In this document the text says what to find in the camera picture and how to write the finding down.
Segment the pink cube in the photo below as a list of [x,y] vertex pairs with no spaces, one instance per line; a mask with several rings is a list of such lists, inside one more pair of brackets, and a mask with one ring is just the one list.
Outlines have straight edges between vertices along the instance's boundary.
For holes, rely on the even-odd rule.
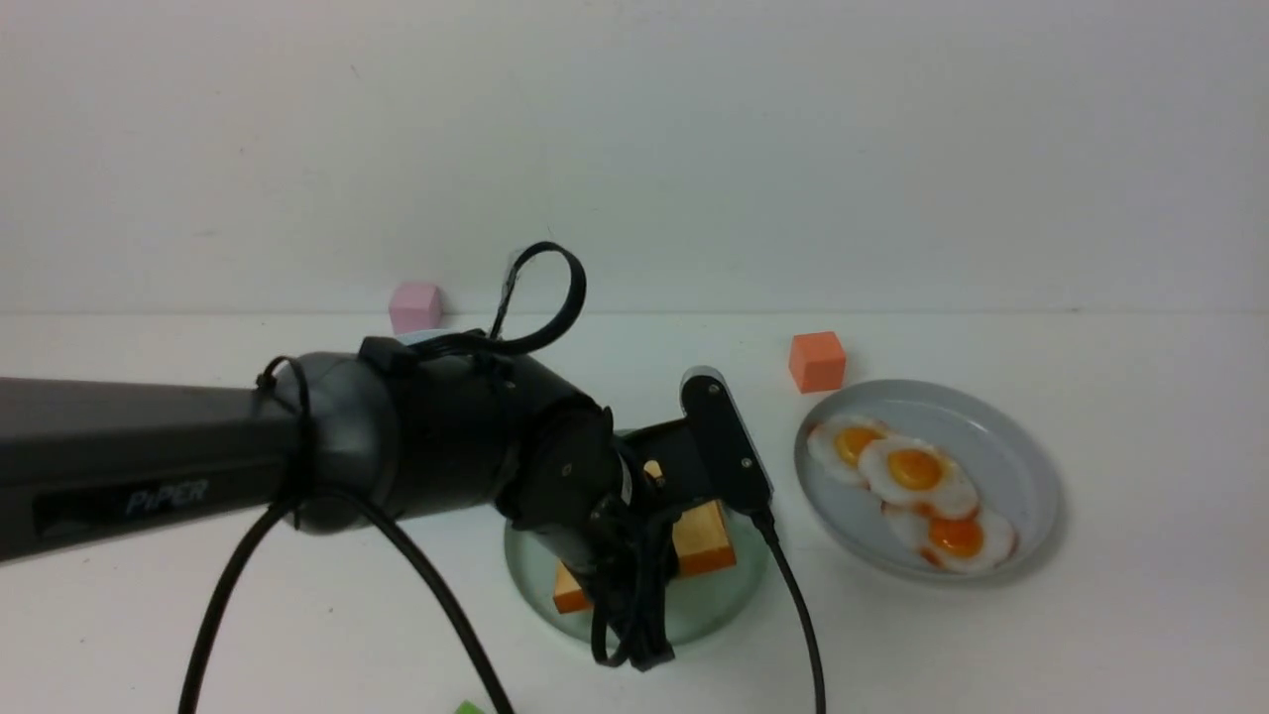
[[440,326],[440,288],[430,282],[404,282],[388,302],[392,332],[405,334]]

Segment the toy fried egg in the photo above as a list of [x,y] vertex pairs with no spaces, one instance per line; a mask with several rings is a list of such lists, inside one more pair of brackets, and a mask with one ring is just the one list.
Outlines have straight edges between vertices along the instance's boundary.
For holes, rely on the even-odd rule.
[[891,436],[869,443],[858,474],[883,502],[930,519],[968,519],[978,491],[950,457],[924,441]]
[[859,459],[874,441],[891,436],[890,427],[860,416],[834,417],[811,430],[806,438],[807,451],[820,467],[839,482],[868,487],[859,473]]
[[1013,524],[989,509],[961,521],[926,519],[886,503],[881,512],[900,543],[943,571],[983,573],[1008,561],[1018,548]]

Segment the wooden block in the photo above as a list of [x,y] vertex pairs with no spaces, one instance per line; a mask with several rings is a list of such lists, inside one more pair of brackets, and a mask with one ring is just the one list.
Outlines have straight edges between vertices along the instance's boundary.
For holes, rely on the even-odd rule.
[[[731,545],[731,536],[727,535],[722,506],[717,501],[711,501],[684,514],[674,525],[674,549],[679,553],[680,578],[735,566],[736,550]],[[556,562],[555,604],[561,614],[590,607],[581,586],[560,562]]]
[[789,373],[802,394],[841,389],[846,350],[831,331],[796,335],[789,349]]
[[440,288],[430,282],[404,282],[388,302],[393,334],[440,326]]

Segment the white wall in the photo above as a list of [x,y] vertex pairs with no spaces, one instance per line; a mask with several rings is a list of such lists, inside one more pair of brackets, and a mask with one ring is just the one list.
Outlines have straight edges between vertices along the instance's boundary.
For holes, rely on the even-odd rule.
[[0,0],[0,311],[487,311],[551,233],[595,309],[1265,309],[1269,3]]

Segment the tabletop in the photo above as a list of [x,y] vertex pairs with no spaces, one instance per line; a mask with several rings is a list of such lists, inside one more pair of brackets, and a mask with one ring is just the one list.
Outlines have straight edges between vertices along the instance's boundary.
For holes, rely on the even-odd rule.
[[[543,317],[516,316],[508,334]],[[485,325],[486,316],[457,323]],[[0,316],[0,374],[250,387],[278,353],[355,350],[386,315]],[[989,402],[1062,478],[1032,567],[947,587],[878,572],[816,523],[792,443],[789,337],[836,330],[849,382],[907,378]],[[1269,699],[1269,316],[589,315],[539,359],[618,427],[680,415],[722,370],[775,491],[824,653],[830,711],[1253,711]],[[5,710],[171,711],[220,569],[258,511],[0,566]],[[492,509],[406,521],[516,711],[810,711],[774,571],[722,632],[650,673],[594,666],[541,623]],[[377,533],[279,529],[228,607],[201,711],[448,714],[489,700],[428,590]]]

